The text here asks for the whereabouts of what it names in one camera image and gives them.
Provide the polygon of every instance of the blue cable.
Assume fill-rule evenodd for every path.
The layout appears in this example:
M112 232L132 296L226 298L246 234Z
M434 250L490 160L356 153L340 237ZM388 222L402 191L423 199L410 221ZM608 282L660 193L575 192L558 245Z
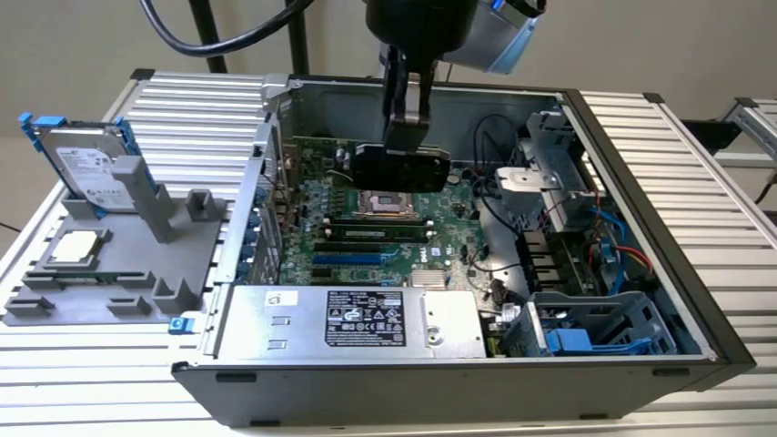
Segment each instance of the blue cable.
M602 209L590 208L590 211L594 214L599 213L599 217L602 217L603 219L606 219L608 222L611 222L614 225L616 225L619 227L620 239L623 242L626 242L626 240L627 240L627 224L623 221L620 221L618 218L612 217L612 215L610 215L610 213L607 213Z
M620 229L620 241L626 242L626 240L627 240L627 224L623 221L620 221L618 218L615 218L612 215L610 215L610 213L607 213L602 209L591 208L590 211L594 214L599 214L599 217L602 217L603 219L606 219L607 221L610 221L614 225L616 225L619 227L619 229ZM616 276L616 281L612 283L612 288L610 289L610 292L607 293L608 296L614 296L614 295L619 294L620 286L623 285L623 282L626 281L626 276L627 276L627 257L620 255L619 274Z
M595 345L594 351L603 355L623 354L628 353L631 355L642 355L648 352L650 345L652 344L651 339L640 339L632 341L630 344L604 344Z

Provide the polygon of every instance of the power supply label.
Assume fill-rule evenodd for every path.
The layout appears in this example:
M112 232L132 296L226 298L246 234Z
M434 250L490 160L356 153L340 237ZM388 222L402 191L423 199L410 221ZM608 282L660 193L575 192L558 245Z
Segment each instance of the power supply label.
M332 347L407 346L400 291L330 291L327 344Z

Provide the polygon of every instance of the hard drive label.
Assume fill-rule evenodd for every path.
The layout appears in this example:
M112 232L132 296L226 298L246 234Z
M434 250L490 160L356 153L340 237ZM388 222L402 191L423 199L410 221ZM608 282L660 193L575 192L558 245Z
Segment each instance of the hard drive label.
M107 210L135 209L127 187L111 175L114 161L103 151L96 148L60 147L58 155L92 204Z
M332 347L407 346L400 291L330 291L324 340Z

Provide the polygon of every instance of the robotic arm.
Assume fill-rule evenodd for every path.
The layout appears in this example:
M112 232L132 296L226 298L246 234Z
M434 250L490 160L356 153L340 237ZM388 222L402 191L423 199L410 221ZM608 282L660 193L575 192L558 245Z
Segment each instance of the robotic arm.
M388 45L384 143L358 149L358 188L443 189L450 158L443 150L420 146L430 131L438 61L508 74L546 4L546 0L367 0L367 26Z

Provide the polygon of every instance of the aluminum workbench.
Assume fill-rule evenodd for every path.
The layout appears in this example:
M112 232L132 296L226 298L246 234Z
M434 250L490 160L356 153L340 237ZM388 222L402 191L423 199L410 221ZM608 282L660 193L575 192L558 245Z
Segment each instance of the aluminum workbench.
M174 196L191 188L207 188L220 197L234 199L239 192L242 168L252 150L252 136L262 119L260 89L271 86L262 76L182 75L156 72L150 80L136 77L128 83L106 120L119 116L132 121L138 142L155 179L167 184ZM628 138L630 129L608 115L610 108L626 107L643 124L659 125L667 115L642 95L584 93L610 135ZM713 214L732 202L736 191L729 181L700 163L700 158L682 150L692 138L667 129L675 151L628 149L622 152L630 165L650 171L675 153L693 167L686 175L689 188L674 193L666 184L644 185L668 227L688 220L678 216L672 204L699 190L716 190L716 203L695 203L699 214ZM667 172L666 180L674 175ZM0 260L0 301L14 293L31 259L40 256L63 211L59 184ZM740 211L745 220L753 211ZM226 215L226 234L230 214ZM167 325L86 325L67 327L8 328L0 324L0 425L3 435L39 432L74 435L190 433L202 435L243 434L599 434L619 435L776 435L777 434L777 260L759 257L763 236L751 223L728 223L732 244L752 244L753 259L733 260L740 275L716 274L716 263L725 252L696 253L691 260L705 285L757 359L757 368L707 392L680 392L650 404L616 421L551 423L475 423L467 425L408 425L403 427L278 428L230 430L219 425L171 377L171 350L180 360L198 346L196 336L171 339ZM709 236L703 228L683 226L682 239L701 244ZM214 262L220 256L218 249ZM747 272L757 275L744 278Z

